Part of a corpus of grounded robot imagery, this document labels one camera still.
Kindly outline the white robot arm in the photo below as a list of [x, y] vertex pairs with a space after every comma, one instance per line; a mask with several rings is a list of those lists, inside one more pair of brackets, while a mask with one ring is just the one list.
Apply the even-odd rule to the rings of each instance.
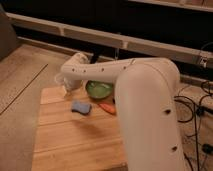
[[187, 171], [174, 95], [177, 66], [167, 58], [133, 58], [88, 64], [81, 53], [61, 66], [68, 84], [113, 83], [129, 171]]

